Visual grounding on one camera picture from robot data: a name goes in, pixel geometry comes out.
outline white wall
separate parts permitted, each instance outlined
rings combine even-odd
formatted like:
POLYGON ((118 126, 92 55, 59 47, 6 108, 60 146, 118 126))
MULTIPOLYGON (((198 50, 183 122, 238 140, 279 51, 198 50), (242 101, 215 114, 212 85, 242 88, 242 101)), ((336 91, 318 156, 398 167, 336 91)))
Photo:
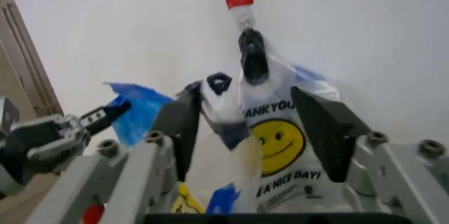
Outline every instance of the white wall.
MULTIPOLYGON (((224 0, 16 2, 66 113, 111 100, 104 81, 173 95, 238 67, 224 0)), ((282 55, 343 83, 370 126, 397 142, 449 143, 448 0, 255 0, 253 9, 282 55)))

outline screw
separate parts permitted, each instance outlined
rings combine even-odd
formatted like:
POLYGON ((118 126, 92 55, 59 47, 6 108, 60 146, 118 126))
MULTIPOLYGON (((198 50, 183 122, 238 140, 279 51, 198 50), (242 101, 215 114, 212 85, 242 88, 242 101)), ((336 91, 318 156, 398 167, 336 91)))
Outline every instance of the screw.
POLYGON ((424 139, 420 142, 419 152, 428 158, 437 158, 444 154, 445 149, 442 144, 435 140, 424 139))
POLYGON ((154 142, 157 145, 164 143, 164 134, 161 131, 150 131, 145 136, 145 141, 148 143, 154 142))
POLYGON ((372 147, 376 147, 380 144, 384 144, 384 143, 388 142, 387 136, 384 133, 378 132, 378 131, 369 132, 367 134, 367 138, 368 138, 368 144, 370 144, 372 147))
POLYGON ((114 140, 104 140, 97 145, 97 151, 105 157, 113 157, 118 153, 118 143, 114 140))

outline robotic arm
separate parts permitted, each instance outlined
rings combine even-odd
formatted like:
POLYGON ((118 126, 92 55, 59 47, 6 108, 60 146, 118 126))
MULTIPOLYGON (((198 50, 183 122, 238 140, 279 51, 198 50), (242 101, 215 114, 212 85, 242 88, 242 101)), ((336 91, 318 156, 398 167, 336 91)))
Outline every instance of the robotic arm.
POLYGON ((80 118, 50 115, 26 123, 7 99, 0 98, 0 198, 21 191, 37 173, 58 174, 83 153, 92 136, 130 108, 99 107, 80 118))

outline yellow smiley face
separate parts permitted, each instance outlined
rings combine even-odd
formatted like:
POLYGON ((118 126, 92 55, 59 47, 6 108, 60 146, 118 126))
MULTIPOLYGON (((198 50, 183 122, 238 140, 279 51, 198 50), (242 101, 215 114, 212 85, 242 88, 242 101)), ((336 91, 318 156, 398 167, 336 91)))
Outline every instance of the yellow smiley face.
POLYGON ((287 120, 265 120, 251 127, 253 135, 262 144, 262 176, 283 170, 304 150, 301 130, 287 120))

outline blue plastic bag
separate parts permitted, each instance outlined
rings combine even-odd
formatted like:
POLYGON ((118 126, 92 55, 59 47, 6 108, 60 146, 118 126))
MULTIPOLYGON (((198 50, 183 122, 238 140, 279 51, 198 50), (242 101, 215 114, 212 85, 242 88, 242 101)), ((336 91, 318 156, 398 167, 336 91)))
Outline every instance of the blue plastic bag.
POLYGON ((131 108, 112 124, 119 141, 126 146, 139 143, 150 130, 163 104, 173 101, 155 90, 135 84, 105 83, 118 94, 108 105, 131 102, 131 108))

